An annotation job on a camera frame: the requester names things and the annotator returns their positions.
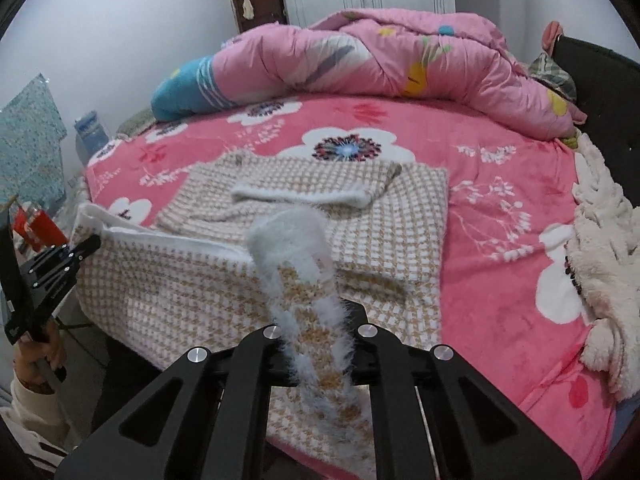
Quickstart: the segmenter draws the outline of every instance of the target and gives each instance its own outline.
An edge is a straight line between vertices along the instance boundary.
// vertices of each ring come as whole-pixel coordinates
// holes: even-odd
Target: bed
[[[578,106],[591,116],[585,131],[613,161],[612,176],[637,205],[638,167],[632,160],[638,134],[629,119],[635,114],[632,108],[625,114],[607,106],[614,99],[603,92],[625,95],[617,103],[632,106],[629,95],[638,92],[640,70],[570,38],[561,38],[556,49],[556,60],[576,80]],[[617,85],[604,84],[607,80]],[[612,117],[619,126],[614,138],[608,134]],[[238,148],[258,155],[392,158],[447,168],[443,341],[551,436],[585,478],[630,478],[628,468],[638,467],[632,448],[640,421],[636,416],[607,459],[616,405],[602,374],[578,360],[590,313],[563,265],[575,209],[572,150],[559,140],[521,136],[452,102],[300,94],[158,124],[135,139],[113,141],[94,156],[86,180],[93,202],[151,226],[193,164]],[[100,326],[100,312],[90,305],[84,309]],[[136,350],[157,367],[167,365]],[[272,442],[328,478],[352,478],[287,442]],[[623,467],[624,477],[615,476]]]

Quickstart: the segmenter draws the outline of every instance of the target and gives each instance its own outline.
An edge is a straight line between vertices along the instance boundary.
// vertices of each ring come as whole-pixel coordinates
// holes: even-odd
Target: metal bolt
[[[433,350],[433,355],[440,361],[451,361],[453,359],[453,348],[447,345],[438,345]]]
[[[277,339],[282,335],[282,329],[277,325],[271,325],[265,328],[262,334],[267,339]]]
[[[201,363],[207,358],[207,350],[202,347],[192,348],[187,354],[187,359],[192,363]]]
[[[378,334],[378,329],[373,325],[360,325],[358,334],[362,337],[375,337]]]

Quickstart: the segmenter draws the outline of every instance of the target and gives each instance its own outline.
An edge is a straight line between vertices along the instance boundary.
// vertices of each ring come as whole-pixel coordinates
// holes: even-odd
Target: wall
[[[229,0],[27,0],[0,40],[0,108],[42,72],[71,133],[69,176],[75,119],[96,109],[115,132],[177,66],[237,31]]]
[[[477,12],[495,22],[522,61],[538,56],[542,32],[556,20],[567,35],[640,62],[640,48],[609,0],[456,0],[456,9]]]

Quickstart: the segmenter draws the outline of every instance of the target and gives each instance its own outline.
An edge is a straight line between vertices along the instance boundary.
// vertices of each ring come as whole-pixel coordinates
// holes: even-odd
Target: headboard
[[[586,41],[560,36],[554,60],[574,78],[581,129],[600,149],[613,180],[640,205],[640,64]]]

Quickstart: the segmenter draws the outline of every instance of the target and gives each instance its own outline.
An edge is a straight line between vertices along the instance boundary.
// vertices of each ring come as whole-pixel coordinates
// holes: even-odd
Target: plaid cloth
[[[546,52],[540,54],[529,65],[529,76],[572,103],[578,99],[575,82],[571,75],[566,70],[562,70]]]

